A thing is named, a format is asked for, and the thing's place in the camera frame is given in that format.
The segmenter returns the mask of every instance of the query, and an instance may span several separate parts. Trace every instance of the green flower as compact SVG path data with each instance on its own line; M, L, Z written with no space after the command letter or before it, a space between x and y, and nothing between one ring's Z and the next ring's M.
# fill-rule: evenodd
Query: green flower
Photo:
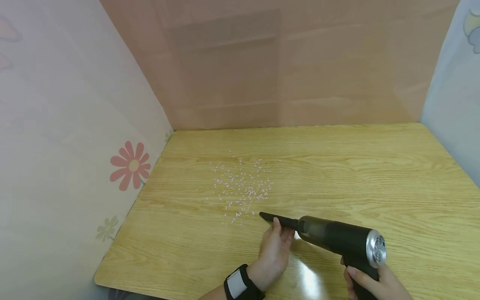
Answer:
M166 143L167 143L168 140L172 137L172 134L173 134L173 130L172 130L172 129L170 129L170 132L167 132L167 133L165 134L165 142L166 142Z
M96 240L105 241L106 239L112 239L111 236L115 232L115 226L119 223L117 216L113 216L113 218L109 221L108 218L105 218L105 226L98 226L96 231L98 234L96 235Z

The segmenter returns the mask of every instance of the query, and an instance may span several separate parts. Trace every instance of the white wall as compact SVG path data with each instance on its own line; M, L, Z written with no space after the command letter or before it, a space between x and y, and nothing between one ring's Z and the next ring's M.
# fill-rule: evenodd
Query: white wall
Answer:
M462 0L448 30L422 123L480 187L480 1Z
M0 0L0 299L120 299L93 275L170 130L98 0Z

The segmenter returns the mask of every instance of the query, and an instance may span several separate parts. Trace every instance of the wrist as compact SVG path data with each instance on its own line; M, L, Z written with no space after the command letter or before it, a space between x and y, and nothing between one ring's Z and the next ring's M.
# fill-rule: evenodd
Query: wrist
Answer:
M275 281L276 274L273 266L256 260L247 267L248 278L255 286L265 292Z

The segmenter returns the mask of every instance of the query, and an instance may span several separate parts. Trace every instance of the red flower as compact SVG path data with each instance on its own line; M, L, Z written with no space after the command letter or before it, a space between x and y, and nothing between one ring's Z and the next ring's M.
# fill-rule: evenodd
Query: red flower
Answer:
M144 144L138 143L137 144L137 151L136 153L133 152L132 143L126 142L125 148L120 148L120 156L114 156L111 158L110 163L116 167L122 167L119 170L116 170L110 175L110 181L114 182L120 179L122 176L123 179L120 182L120 191L126 191L129 184L130 179L133 177L133 187L138 189L142 180L140 179L140 175L147 179L148 172L147 170L150 169L150 164L144 164L149 158L148 153L144 152Z

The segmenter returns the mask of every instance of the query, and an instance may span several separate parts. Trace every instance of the white watch face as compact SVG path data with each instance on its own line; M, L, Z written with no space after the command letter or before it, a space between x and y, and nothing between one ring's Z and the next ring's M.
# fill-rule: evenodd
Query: white watch face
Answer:
M233 299L240 296L240 294L247 289L247 285L243 283L240 269L237 269L235 272L233 272L230 276L227 277L227 285L228 290L230 291L230 295L232 295Z

